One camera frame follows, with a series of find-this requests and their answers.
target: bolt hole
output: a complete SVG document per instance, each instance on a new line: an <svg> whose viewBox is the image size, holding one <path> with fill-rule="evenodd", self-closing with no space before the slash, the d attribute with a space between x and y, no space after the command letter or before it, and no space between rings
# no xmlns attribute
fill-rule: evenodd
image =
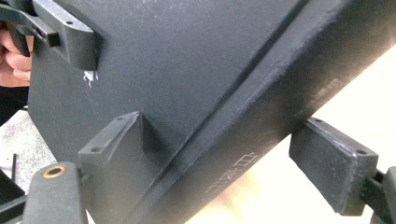
<svg viewBox="0 0 396 224"><path fill-rule="evenodd" d="M98 152L98 151L100 151L100 149L101 149L101 148L99 148L99 147L93 147L93 148L91 149L91 152Z"/></svg>
<svg viewBox="0 0 396 224"><path fill-rule="evenodd" d="M361 149L356 150L356 152L357 152L358 154L361 154L361 155L366 155L366 154L367 154L366 151L361 150Z"/></svg>
<svg viewBox="0 0 396 224"><path fill-rule="evenodd" d="M66 168L62 165L55 166L55 167L49 168L46 172L44 172L43 176L44 176L44 178L47 178L47 179L54 178L54 177L62 175L65 170L66 170Z"/></svg>
<svg viewBox="0 0 396 224"><path fill-rule="evenodd" d="M55 169L50 170L50 171L49 171L49 174L50 174L50 175L57 175L57 174L59 174L61 171L62 171L61 168L55 168Z"/></svg>

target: finger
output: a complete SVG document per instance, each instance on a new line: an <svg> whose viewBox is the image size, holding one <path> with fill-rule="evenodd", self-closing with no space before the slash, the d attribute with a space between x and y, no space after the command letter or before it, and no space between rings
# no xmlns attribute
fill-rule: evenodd
<svg viewBox="0 0 396 224"><path fill-rule="evenodd" d="M13 53L6 50L5 60L13 69L21 71L32 70L32 56L29 58L24 57L21 54Z"/></svg>
<svg viewBox="0 0 396 224"><path fill-rule="evenodd" d="M14 77L19 78L21 80L25 80L25 81L30 81L30 74L32 72L31 71L20 71L20 70L14 70Z"/></svg>
<svg viewBox="0 0 396 224"><path fill-rule="evenodd" d="M17 47L15 47L14 43L12 42L12 38L8 30L0 30L0 45L4 46L11 52L20 53L20 51L17 49Z"/></svg>
<svg viewBox="0 0 396 224"><path fill-rule="evenodd" d="M0 63L4 60L4 47L0 45Z"/></svg>
<svg viewBox="0 0 396 224"><path fill-rule="evenodd" d="M32 35L27 35L26 36L26 42L27 42L27 46L29 48L29 52L33 52L33 41L34 41L34 37Z"/></svg>
<svg viewBox="0 0 396 224"><path fill-rule="evenodd" d="M0 63L0 86L22 87L29 85L30 82L15 77L13 69L6 62Z"/></svg>

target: black metal frame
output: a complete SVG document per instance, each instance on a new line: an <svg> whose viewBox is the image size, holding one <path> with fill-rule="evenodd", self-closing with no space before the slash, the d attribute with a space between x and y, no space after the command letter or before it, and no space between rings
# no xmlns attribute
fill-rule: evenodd
<svg viewBox="0 0 396 224"><path fill-rule="evenodd" d="M0 126L27 105L28 87L0 87Z"/></svg>
<svg viewBox="0 0 396 224"><path fill-rule="evenodd" d="M30 56L25 36L34 35L73 66L96 70L93 30L54 1L0 1L0 21L22 55Z"/></svg>
<svg viewBox="0 0 396 224"><path fill-rule="evenodd" d="M0 206L0 221L84 224L88 223L87 208L96 221L120 223L117 213L129 206L120 193L130 195L135 190L122 171L131 163L122 157L140 157L138 151L145 147L140 141L144 130L141 121L138 113L114 119L80 151L80 171L70 162L37 171L26 205L21 190L10 189L0 195L9 197L18 192ZM369 148L320 119L309 119L292 135L290 157L334 212L361 216L368 204L375 211L372 223L396 223L396 166L381 174L375 168L378 156Z"/></svg>
<svg viewBox="0 0 396 224"><path fill-rule="evenodd" d="M81 15L80 10L84 10L83 6L76 8L72 6L73 1L70 2L57 1L60 6L89 21L94 27L98 22L95 15ZM252 1L244 4L255 8L255 4L262 7L260 3ZM185 6L178 6L181 12L190 9ZM173 79L161 79L158 83L148 84L139 79L140 75L162 78L158 77L158 74L148 73L148 68L144 66L145 61L137 61L139 63L134 67L134 73L127 74L128 76L124 74L130 70L124 71L122 67L117 73L120 74L117 78L101 79L104 82L99 83L99 88L95 89L94 98L91 82L85 86L80 85L81 77L69 76L81 73L80 70L57 60L57 56L50 49L37 42L34 55L36 76L32 77L30 114L58 160L81 163L78 166L82 168L83 184L87 185L84 189L89 189L84 195L88 195L88 207L94 211L93 218L97 223L107 223L108 218L116 218L111 221L120 223L146 224L158 223L159 220L163 223L183 222L216 197L279 141L296 131L318 108L387 50L390 44L394 44L392 37L396 34L396 27L393 25L396 23L395 8L394 1L379 3L375 0L296 1L290 4L289 11L282 11L282 20L276 21L277 27L270 36L265 37L267 39L263 40L263 43L259 41L257 46L245 43L240 49L255 49L254 55L250 55L252 57L248 60L242 54L239 57L235 56L238 62L244 61L246 64L239 64L229 73L219 71L219 80L216 81L221 84L228 81L227 85L224 84L227 88L222 89L223 85L212 85L212 89L205 91L200 106L206 110L200 110L201 113L194 113L196 105L192 102L194 97L196 98L196 93L183 95L169 90L173 82L186 84L186 89L194 88L196 81L205 77L205 70L189 70L192 62L185 62L188 60L187 57L178 62L180 67L177 69L167 67L170 73L175 74ZM193 16L195 14L191 16L192 19L188 21L191 24L188 25L196 24L196 18ZM136 34L137 40L131 43L123 38L120 46L107 45L106 40L111 40L111 36L106 33L106 29L109 28L105 27L106 24L103 28L97 25L95 28L100 33L97 37L104 47L96 47L100 49L98 52L102 50L101 60L106 62L102 63L101 69L108 72L109 68L116 67L111 61L112 53L117 50L123 52L125 44L128 43L128 46L132 46L142 55L154 57L158 55L158 49L167 51L160 38L158 43L153 41L149 46L144 46L147 44L146 38L152 37L156 40L156 36L150 35L151 31L161 27L154 19L148 18L148 28L131 24L134 28L131 30ZM166 29L169 32L178 31L178 24L171 22L174 18L168 19L170 22L166 23ZM254 19L246 18L239 28L246 27L246 24L250 24ZM218 22L233 27L233 24L223 19L219 19ZM203 29L212 24L215 23L201 22L197 26ZM252 28L247 32L251 32L250 35L260 35L264 28L260 29L263 30ZM207 33L202 34L203 39L200 39L200 36L196 38L204 44L205 37L216 40L227 37L225 32L212 31L209 29ZM189 35L183 36L186 39L180 37L180 40L189 40ZM106 51L106 47L115 49L110 48L112 51ZM198 45L191 49L192 53L183 53L194 56L201 47ZM226 60L218 59L217 51L207 51L213 53L210 60L213 60L212 65L215 68L225 68ZM149 67L157 69L154 70L157 72L161 70L165 64L170 63L163 60L164 56L155 58L157 61L152 58L156 63L151 63ZM175 53L171 56L171 59L174 59L178 55ZM232 59L226 63L229 67L234 67L234 61ZM207 59L201 58L193 61L194 65L206 63ZM186 76L186 73L178 72L186 69L189 74L191 72L190 77ZM201 83L210 83L212 80L208 76L205 78ZM113 88L115 83L124 88ZM180 102L191 106L192 109L169 109L178 106ZM125 115L122 116L123 119L115 119L107 126L109 120L128 111L143 111L145 117L137 119L137 114ZM188 113L194 114L195 117L180 120ZM129 132L133 138L141 136L140 141L126 144L122 137ZM130 155L128 153L131 151L124 147L132 147L131 150L136 153ZM119 172L120 166L128 164L123 160L134 160L136 155L143 155L143 159L134 167L128 166L128 172L121 175L124 176L123 179L106 176L106 172ZM236 169L237 172L233 178L224 181L223 175L229 169ZM97 176L111 179L110 184L104 183L106 180ZM123 181L131 183L128 185L129 191L122 191ZM361 179L358 178L345 181L354 188L361 185ZM127 192L126 196L130 201L125 200L125 195L119 197L111 190L117 193ZM104 193L106 197L97 196L100 193ZM119 198L122 203L115 203ZM344 207L339 209L350 212ZM108 217L103 214L106 210L109 213Z"/></svg>

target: wooden surface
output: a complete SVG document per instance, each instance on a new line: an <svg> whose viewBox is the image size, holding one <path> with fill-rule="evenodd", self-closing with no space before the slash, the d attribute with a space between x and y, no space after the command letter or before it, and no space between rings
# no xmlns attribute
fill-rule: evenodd
<svg viewBox="0 0 396 224"><path fill-rule="evenodd" d="M378 168L396 166L396 47L323 106L315 117L379 154ZM261 159L188 224L370 223L335 214L288 156L290 138Z"/></svg>

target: scratch mark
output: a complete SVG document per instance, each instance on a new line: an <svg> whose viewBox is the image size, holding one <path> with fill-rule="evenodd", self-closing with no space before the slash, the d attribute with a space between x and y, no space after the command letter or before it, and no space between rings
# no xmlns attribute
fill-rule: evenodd
<svg viewBox="0 0 396 224"><path fill-rule="evenodd" d="M140 6L142 6L142 8L145 10L145 12L147 14L149 14L149 10L148 8L145 6L145 3L143 2L143 0L139 0Z"/></svg>
<svg viewBox="0 0 396 224"><path fill-rule="evenodd" d="M91 82L94 82L95 80L99 80L99 76L97 71L85 71L84 72L84 82L87 88L85 89L85 92L87 92L87 96L90 102L90 106L92 108L92 112L95 115L96 119L99 119L99 114L96 111L96 107L98 106L98 103L95 101L93 97L93 92L92 92L92 84Z"/></svg>

